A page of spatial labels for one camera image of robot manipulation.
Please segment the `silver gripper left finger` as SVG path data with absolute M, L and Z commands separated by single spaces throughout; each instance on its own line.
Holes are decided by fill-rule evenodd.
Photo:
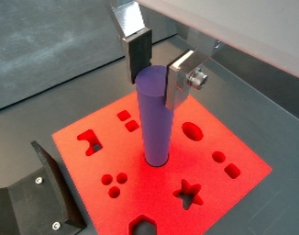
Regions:
M 152 30 L 144 25 L 134 0 L 110 0 L 110 11 L 126 58 L 127 80 L 133 84 L 138 72 L 150 65 Z

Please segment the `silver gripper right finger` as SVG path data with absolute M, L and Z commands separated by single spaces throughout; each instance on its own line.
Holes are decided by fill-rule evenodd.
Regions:
M 165 107 L 169 110 L 184 103 L 190 88 L 204 87 L 208 75 L 201 67 L 224 46 L 218 39 L 185 25 L 177 25 L 177 35 L 186 50 L 168 64 Z

